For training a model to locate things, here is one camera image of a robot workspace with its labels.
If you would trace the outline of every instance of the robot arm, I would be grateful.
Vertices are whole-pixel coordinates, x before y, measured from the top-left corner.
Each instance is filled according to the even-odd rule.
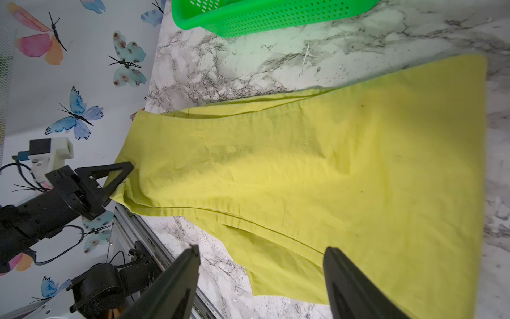
[[[30,146],[29,159],[32,157],[39,180],[51,184],[53,189],[17,207],[0,208],[0,272],[9,270],[9,260],[17,254],[43,238],[52,238],[76,217],[94,219],[105,212],[103,206],[110,202],[109,196],[133,170],[129,162],[81,167],[75,171],[69,166],[53,170],[64,164],[63,159],[72,158],[69,140],[67,143],[62,138],[31,140]],[[45,169],[52,171],[42,179],[40,175]],[[122,172],[110,184],[105,187],[98,184],[98,179],[116,170]]]

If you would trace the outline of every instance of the marble countertop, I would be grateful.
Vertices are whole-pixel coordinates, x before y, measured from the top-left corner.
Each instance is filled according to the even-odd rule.
[[[338,87],[460,53],[487,79],[486,222],[476,316],[510,317],[510,2],[382,0],[355,18],[222,39],[180,30],[166,6],[146,110],[154,113],[310,87]],[[221,242],[182,217],[145,217],[178,254],[200,245],[199,287],[226,318],[331,318],[328,306],[251,295]]]

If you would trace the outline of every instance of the green basket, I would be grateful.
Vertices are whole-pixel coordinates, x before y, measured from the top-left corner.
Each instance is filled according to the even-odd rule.
[[[184,30],[202,27],[232,38],[267,30],[353,17],[379,0],[172,0],[172,17]]]

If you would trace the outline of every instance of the yellow pants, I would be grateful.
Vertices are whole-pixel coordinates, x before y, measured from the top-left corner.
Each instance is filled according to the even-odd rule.
[[[340,248],[412,318],[473,317],[483,230],[486,61],[465,55],[344,88],[138,112],[112,199],[185,216],[254,295],[327,303]]]

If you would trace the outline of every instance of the metal frame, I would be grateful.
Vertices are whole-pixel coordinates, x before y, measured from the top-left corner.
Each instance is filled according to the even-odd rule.
[[[129,247],[133,247],[137,240],[141,241],[151,253],[161,271],[164,271],[175,260],[145,221],[140,216],[129,212],[126,207],[119,203],[115,205],[113,225],[114,230],[112,230],[108,260],[119,250],[127,252]],[[116,247],[117,242],[120,243],[120,248]],[[191,318],[223,319],[223,316],[202,290],[197,288]]]

